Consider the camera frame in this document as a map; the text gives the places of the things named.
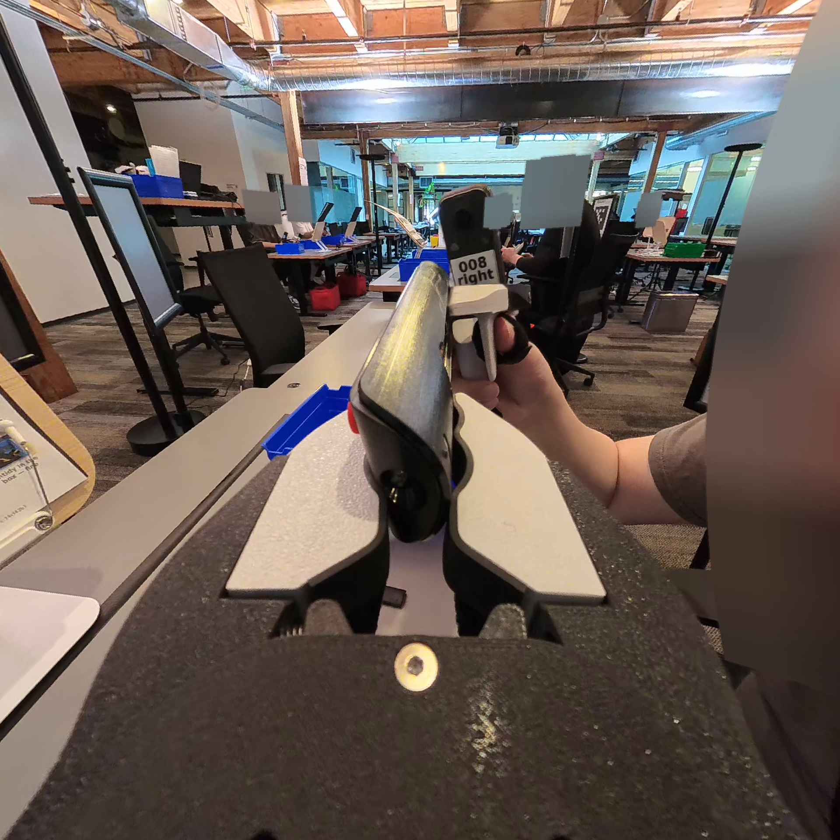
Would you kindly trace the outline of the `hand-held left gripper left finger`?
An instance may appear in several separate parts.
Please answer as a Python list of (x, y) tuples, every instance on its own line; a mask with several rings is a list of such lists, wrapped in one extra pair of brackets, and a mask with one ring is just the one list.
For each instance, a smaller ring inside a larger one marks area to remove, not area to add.
[(390, 570), (388, 534), (361, 436), (348, 418), (332, 418), (287, 457), (226, 594), (290, 601), (300, 614), (330, 599), (354, 632), (374, 634)]

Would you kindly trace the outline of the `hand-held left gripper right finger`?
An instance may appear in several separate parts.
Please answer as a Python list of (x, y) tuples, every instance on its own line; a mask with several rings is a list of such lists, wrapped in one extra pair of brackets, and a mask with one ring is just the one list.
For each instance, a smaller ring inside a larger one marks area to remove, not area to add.
[(598, 606), (605, 587), (547, 459), (514, 426), (456, 394), (458, 479), (444, 536), (443, 573), (458, 635), (478, 636), (499, 605), (526, 628), (546, 606)]

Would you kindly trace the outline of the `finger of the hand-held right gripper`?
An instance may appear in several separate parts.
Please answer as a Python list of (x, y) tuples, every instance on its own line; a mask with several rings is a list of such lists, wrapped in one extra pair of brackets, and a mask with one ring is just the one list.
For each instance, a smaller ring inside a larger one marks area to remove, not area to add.
[(486, 314), (495, 316), (509, 308), (508, 287), (499, 283), (450, 288), (450, 318), (477, 318)]

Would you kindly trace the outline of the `black remote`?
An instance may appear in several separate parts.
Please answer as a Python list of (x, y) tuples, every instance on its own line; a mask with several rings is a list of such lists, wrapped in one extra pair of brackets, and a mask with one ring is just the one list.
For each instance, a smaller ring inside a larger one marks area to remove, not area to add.
[(384, 501), (402, 542), (437, 534), (448, 522), (467, 456), (455, 439), (450, 385), (448, 273), (424, 261), (396, 304), (350, 395), (364, 449), (364, 476)]

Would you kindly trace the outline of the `person's right hand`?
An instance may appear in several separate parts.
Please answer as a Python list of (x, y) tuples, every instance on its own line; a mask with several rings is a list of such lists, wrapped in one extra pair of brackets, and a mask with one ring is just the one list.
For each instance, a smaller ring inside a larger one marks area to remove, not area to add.
[(559, 441), (563, 424), (575, 419), (548, 362), (528, 340), (521, 325), (497, 316), (494, 323), (497, 374), (493, 381), (468, 379), (454, 357), (453, 393), (463, 393), (497, 411), (547, 454)]

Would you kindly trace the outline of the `black office chair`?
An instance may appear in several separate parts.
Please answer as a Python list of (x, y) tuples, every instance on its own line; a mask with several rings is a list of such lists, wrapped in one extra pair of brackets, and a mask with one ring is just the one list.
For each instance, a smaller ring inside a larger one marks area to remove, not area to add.
[(196, 258), (245, 344), (254, 386), (271, 386), (304, 358), (306, 334), (267, 253), (255, 245)]
[(594, 208), (584, 202), (558, 307), (552, 313), (531, 311), (519, 317), (564, 395), (569, 393), (565, 372), (583, 374), (585, 386), (594, 382), (594, 373), (577, 360), (587, 336), (606, 325), (610, 289), (635, 238), (634, 226), (621, 222), (610, 223), (602, 234)]

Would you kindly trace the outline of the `blue plastic bin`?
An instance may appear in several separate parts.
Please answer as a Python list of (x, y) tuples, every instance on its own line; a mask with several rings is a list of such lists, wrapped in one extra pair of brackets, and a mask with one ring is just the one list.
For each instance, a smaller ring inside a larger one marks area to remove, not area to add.
[(277, 428), (263, 442), (269, 459), (288, 456), (294, 447), (315, 429), (340, 414), (346, 414), (351, 385), (329, 388), (322, 385), (291, 414), (284, 416)]

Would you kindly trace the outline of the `silver trash can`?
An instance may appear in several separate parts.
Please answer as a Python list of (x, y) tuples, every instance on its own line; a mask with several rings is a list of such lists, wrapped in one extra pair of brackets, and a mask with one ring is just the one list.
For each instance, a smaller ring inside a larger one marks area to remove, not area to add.
[(684, 333), (698, 300), (699, 295), (694, 292), (651, 292), (640, 326), (648, 333)]

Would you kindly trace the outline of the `instruction sheet on stand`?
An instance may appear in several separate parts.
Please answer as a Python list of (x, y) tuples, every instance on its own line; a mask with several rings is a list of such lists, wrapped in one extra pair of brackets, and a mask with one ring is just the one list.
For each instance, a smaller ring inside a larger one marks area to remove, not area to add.
[[(8, 570), (81, 509), (95, 469), (87, 450), (5, 358), (1, 369), (1, 560)], [(11, 722), (99, 613), (90, 597), (2, 582), (2, 723)]]

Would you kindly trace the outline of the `wooden pillar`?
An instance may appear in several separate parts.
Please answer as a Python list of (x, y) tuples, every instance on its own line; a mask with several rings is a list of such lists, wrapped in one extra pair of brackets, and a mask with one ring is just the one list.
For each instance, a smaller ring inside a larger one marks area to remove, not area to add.
[(10, 287), (14, 290), (16, 299), (28, 321), (28, 326), (34, 334), (41, 355), (44, 357), (43, 362), (24, 370), (22, 376), (47, 404), (56, 403), (65, 397), (76, 394), (78, 391), (76, 384), (72, 380), (63, 360), (49, 341), (43, 325), (35, 315), (32, 306), (3, 254), (1, 254), (1, 263), (2, 276), (5, 280), (8, 280)]

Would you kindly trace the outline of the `black display panel stand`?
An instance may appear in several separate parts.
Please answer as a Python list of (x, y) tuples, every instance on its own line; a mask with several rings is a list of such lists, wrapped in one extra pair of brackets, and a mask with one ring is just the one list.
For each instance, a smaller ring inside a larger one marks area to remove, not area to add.
[(175, 408), (171, 411), (153, 376), (149, 384), (144, 384), (154, 416), (131, 427), (127, 439), (136, 455), (151, 457), (206, 416), (187, 406), (179, 364), (165, 336), (165, 326), (184, 311), (175, 297), (161, 249), (154, 239), (132, 178), (82, 167), (78, 168), (78, 173), (133, 291), (174, 403)]

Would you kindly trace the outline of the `black floor sign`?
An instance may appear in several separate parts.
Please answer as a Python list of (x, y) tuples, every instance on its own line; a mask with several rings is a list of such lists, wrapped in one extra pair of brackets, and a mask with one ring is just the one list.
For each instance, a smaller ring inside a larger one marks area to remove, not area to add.
[(1, 352), (17, 373), (24, 373), (45, 356), (10, 270), (1, 259)]

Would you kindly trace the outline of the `black pole stand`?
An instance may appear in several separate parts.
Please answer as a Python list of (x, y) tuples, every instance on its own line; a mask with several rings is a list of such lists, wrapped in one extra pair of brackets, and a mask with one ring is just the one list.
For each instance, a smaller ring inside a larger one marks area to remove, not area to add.
[(172, 420), (168, 407), (154, 381), (140, 342), (133, 330), (128, 313), (123, 306), (118, 290), (109, 273), (109, 268), (102, 256), (98, 241), (92, 233), (82, 204), (76, 194), (67, 168), (49, 131), (49, 126), (36, 100), (32, 87), (20, 63), (14, 43), (5, 23), (1, 23), (1, 57), (10, 83), (21, 105), (24, 115), (32, 130), (40, 151), (64, 201), (65, 209), (77, 231), (81, 246), (84, 248), (91, 268), (111, 309), (122, 339), (129, 351), (132, 362), (138, 372), (147, 396), (150, 398), (154, 415), (135, 424), (127, 433), (127, 439), (136, 455), (151, 457), (157, 455), (168, 445), (176, 441), (179, 434)]

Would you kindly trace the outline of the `silver air duct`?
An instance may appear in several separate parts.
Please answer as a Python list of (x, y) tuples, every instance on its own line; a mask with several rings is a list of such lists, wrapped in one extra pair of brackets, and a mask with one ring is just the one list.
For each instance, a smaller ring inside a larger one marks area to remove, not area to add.
[(238, 56), (221, 35), (174, 2), (111, 2), (118, 20), (157, 46), (213, 74), (262, 92), (481, 86), (507, 83), (782, 77), (798, 47), (770, 56), (491, 57), (466, 49), (370, 50), (348, 55), (283, 56), (258, 63)]

